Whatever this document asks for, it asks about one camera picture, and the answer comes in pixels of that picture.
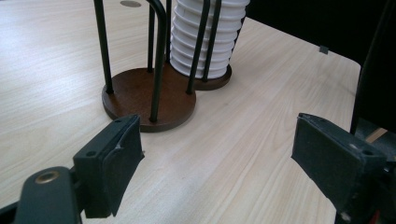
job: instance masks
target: cup holder stand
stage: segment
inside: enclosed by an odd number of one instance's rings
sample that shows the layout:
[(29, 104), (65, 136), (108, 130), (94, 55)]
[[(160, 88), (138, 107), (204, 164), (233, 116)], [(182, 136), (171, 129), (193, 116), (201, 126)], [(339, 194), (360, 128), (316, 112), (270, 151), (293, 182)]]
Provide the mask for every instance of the cup holder stand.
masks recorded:
[[(219, 21), (221, 0), (217, 0), (215, 7), (212, 34), (209, 39), (209, 48), (206, 57), (206, 61), (209, 63), (205, 64), (204, 77), (200, 79), (195, 78), (195, 73), (204, 39), (210, 0), (204, 1), (203, 16), (201, 18), (200, 31), (197, 36), (196, 50), (191, 65), (190, 77), (181, 75), (169, 63), (171, 13), (165, 12), (159, 0), (148, 0), (150, 3), (148, 22), (148, 67), (127, 70), (112, 77), (108, 57), (103, 0), (93, 1), (106, 82), (102, 91), (102, 101), (105, 111), (112, 119), (137, 114), (141, 118), (141, 132), (157, 133), (167, 131), (181, 125), (192, 115), (196, 103), (195, 90), (215, 90), (223, 87), (230, 80), (232, 73), (230, 65), (228, 65), (227, 71), (223, 77), (207, 79)], [(172, 1), (166, 0), (166, 11), (170, 12), (171, 10)], [(152, 58), (155, 15), (158, 17), (159, 24), (157, 26), (156, 60), (153, 69)]]

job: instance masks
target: round wooden base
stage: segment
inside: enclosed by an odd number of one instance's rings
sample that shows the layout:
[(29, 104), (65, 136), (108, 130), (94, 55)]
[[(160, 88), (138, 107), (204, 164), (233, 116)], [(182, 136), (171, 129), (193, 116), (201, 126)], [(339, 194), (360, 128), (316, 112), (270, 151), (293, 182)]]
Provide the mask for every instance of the round wooden base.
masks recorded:
[(136, 68), (112, 78), (114, 93), (102, 91), (105, 111), (112, 119), (130, 114), (140, 116), (140, 131), (156, 133), (175, 128), (186, 121), (195, 108), (195, 91), (186, 93), (188, 79), (182, 77), (169, 63), (163, 68), (158, 120), (149, 120), (153, 92), (154, 72)]
[(227, 71), (225, 72), (224, 76), (209, 79), (207, 82), (203, 82), (200, 78), (196, 78), (194, 80), (194, 88), (196, 91), (213, 91), (220, 89), (221, 87), (225, 86), (231, 78), (231, 74), (233, 73), (233, 69), (230, 65), (227, 66)]

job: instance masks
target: screw hole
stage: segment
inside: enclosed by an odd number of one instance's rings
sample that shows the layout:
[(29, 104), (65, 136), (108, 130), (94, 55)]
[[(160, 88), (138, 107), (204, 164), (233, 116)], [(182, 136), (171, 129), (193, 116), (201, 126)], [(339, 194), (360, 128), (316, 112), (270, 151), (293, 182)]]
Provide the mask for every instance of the screw hole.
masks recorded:
[(38, 176), (35, 179), (35, 182), (37, 184), (47, 184), (47, 183), (51, 182), (52, 180), (58, 178), (58, 176), (59, 176), (59, 172), (57, 172), (57, 171), (48, 171), (48, 172)]
[(95, 151), (90, 151), (90, 152), (87, 153), (87, 157), (92, 157), (94, 155), (96, 155)]

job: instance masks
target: wooden table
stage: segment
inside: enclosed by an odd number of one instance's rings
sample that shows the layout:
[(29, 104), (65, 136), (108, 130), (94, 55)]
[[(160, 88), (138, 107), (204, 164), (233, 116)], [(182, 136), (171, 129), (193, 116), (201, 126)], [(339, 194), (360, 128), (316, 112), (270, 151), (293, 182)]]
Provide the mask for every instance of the wooden table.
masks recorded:
[[(105, 0), (112, 74), (143, 67), (149, 4)], [(0, 1), (0, 206), (72, 157), (111, 119), (93, 1)], [(298, 113), (349, 129), (360, 67), (246, 19), (230, 83), (198, 91), (192, 117), (142, 133), (146, 158), (116, 217), (86, 223), (333, 223), (290, 158)]]

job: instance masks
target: stacked white cups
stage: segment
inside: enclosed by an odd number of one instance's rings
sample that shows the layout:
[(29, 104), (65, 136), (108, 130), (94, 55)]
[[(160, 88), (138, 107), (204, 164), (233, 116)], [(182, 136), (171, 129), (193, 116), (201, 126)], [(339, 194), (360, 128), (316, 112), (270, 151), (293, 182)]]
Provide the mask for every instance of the stacked white cups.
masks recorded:
[[(209, 16), (205, 28), (195, 77), (203, 76), (207, 47), (213, 21), (216, 0), (211, 0)], [(177, 0), (173, 19), (171, 37), (171, 64), (181, 74), (190, 75), (192, 58), (201, 21), (203, 0)], [(219, 15), (218, 30), (212, 52), (208, 78), (222, 77), (226, 71), (233, 52), (237, 31), (242, 27), (245, 7), (249, 0), (223, 0)]]

